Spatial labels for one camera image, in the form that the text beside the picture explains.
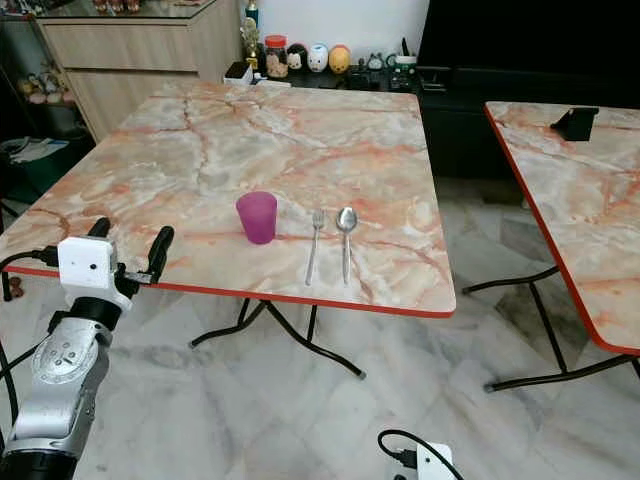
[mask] stainless steel spoon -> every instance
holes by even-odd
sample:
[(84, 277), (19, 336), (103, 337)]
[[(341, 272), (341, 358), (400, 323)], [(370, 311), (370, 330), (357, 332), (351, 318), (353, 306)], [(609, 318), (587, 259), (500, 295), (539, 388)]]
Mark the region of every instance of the stainless steel spoon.
[(342, 278), (344, 284), (349, 284), (349, 277), (351, 276), (351, 245), (349, 244), (349, 234), (356, 228), (358, 224), (358, 215), (356, 211), (351, 207), (344, 207), (338, 212), (336, 217), (336, 226), (343, 235), (342, 242)]

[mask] tile floor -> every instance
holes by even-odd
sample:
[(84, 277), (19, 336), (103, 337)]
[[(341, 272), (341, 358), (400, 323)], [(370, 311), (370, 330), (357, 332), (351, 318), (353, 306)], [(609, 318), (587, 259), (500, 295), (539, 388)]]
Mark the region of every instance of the tile floor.
[[(457, 291), (550, 266), (527, 210), (485, 203), (486, 185), (437, 186)], [(26, 296), (0, 304), (10, 358), (42, 338), (51, 312), (64, 307), (55, 281), (23, 281)], [(190, 339), (233, 323), (240, 300), (146, 289), (116, 330), (77, 478), (392, 479), (400, 470), (376, 444), (389, 427), (450, 445), (467, 480), (640, 478), (640, 380), (630, 366), (483, 391), (495, 378), (555, 373), (526, 293), (458, 295), (448, 320), (319, 309), (317, 343), (366, 370), (360, 381), (264, 314), (192, 351)], [(542, 293), (570, 363), (607, 358), (588, 341), (561, 279), (545, 281)], [(304, 328), (309, 307), (279, 307)], [(28, 367), (15, 377), (24, 394)], [(5, 434), (8, 422), (2, 386)]]

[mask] white figurine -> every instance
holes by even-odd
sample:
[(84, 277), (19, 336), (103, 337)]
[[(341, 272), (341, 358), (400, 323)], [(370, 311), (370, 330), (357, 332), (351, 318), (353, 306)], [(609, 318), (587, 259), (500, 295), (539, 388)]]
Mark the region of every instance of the white figurine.
[(316, 43), (309, 50), (309, 69), (319, 73), (327, 67), (329, 63), (329, 49), (322, 43)]

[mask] fork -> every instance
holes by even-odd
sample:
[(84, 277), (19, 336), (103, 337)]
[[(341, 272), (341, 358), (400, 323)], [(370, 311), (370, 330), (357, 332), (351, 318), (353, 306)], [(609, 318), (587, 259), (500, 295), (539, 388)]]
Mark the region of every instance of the fork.
[(313, 243), (311, 244), (311, 255), (309, 256), (309, 265), (307, 266), (307, 277), (304, 281), (305, 285), (311, 285), (311, 276), (313, 275), (313, 261), (316, 257), (316, 247), (318, 246), (318, 235), (320, 229), (324, 227), (324, 210), (314, 210), (311, 216), (313, 222)]

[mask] jar lid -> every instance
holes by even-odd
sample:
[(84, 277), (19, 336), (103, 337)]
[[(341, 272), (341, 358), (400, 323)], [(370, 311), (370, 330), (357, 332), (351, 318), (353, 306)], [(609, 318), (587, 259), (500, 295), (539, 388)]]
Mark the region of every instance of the jar lid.
[(264, 43), (267, 47), (284, 48), (287, 45), (287, 37), (284, 35), (267, 35), (264, 37)]

